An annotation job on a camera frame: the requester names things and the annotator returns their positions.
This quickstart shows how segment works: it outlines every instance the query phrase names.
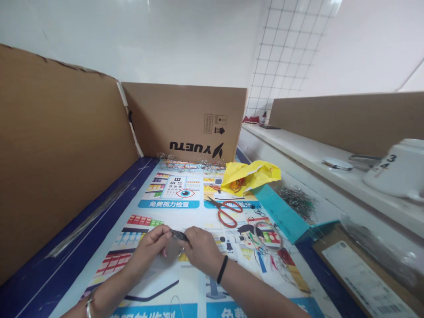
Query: hand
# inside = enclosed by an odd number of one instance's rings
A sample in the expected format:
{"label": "hand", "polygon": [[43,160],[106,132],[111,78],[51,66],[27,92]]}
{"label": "hand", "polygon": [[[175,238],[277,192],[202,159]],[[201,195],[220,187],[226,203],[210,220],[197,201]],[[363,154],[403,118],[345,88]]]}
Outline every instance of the hand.
{"label": "hand", "polygon": [[165,247],[172,237],[169,230],[169,226],[162,224],[147,232],[122,271],[138,283],[159,253],[166,257]]}
{"label": "hand", "polygon": [[190,227],[185,231],[190,243],[180,241],[184,246],[190,264],[206,275],[217,279],[224,261],[212,234],[199,227]]}

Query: white shelf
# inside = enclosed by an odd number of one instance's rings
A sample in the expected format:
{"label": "white shelf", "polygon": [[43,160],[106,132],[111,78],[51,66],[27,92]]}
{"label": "white shelf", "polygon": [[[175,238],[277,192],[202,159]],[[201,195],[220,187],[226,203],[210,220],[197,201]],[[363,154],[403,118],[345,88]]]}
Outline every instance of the white shelf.
{"label": "white shelf", "polygon": [[409,199],[388,196],[370,188],[362,181],[366,173],[363,170],[354,168],[350,173],[343,174],[333,172],[321,164],[325,157],[333,157],[348,162],[352,153],[285,130],[264,129],[250,125],[243,125],[242,127],[424,238],[424,205],[416,204]]}

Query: yellow plastic bag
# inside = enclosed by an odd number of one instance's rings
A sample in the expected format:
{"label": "yellow plastic bag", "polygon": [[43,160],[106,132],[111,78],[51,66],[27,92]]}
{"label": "yellow plastic bag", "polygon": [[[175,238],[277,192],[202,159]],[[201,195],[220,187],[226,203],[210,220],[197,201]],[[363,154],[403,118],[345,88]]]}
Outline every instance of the yellow plastic bag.
{"label": "yellow plastic bag", "polygon": [[281,180],[281,170],[272,163],[256,160],[250,165],[227,163],[221,189],[238,197],[265,183]]}

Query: yuetu logo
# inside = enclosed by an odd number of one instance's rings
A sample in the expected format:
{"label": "yuetu logo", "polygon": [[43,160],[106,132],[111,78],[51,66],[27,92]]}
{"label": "yuetu logo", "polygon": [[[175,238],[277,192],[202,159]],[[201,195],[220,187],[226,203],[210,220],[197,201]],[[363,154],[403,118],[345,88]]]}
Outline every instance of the yuetu logo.
{"label": "yuetu logo", "polygon": [[[213,150],[212,153],[212,158],[215,158],[216,155],[219,154],[220,158],[222,158],[222,146],[224,145],[224,143],[220,144],[218,147],[216,147]],[[184,143],[180,143],[180,145],[178,146],[178,143],[175,141],[171,141],[171,143],[169,144],[169,149],[175,149],[175,150],[181,150],[181,151],[193,151],[193,152],[203,152],[203,153],[211,153],[211,146],[206,146],[206,149],[203,151],[203,145],[200,144],[185,144]]]}

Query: eye illustration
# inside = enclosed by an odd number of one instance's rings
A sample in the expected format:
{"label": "eye illustration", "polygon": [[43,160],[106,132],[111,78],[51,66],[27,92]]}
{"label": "eye illustration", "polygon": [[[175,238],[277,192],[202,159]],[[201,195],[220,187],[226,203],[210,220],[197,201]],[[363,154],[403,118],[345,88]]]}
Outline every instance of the eye illustration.
{"label": "eye illustration", "polygon": [[194,191],[189,189],[183,189],[177,192],[177,195],[183,198],[192,197],[194,194],[195,194]]}

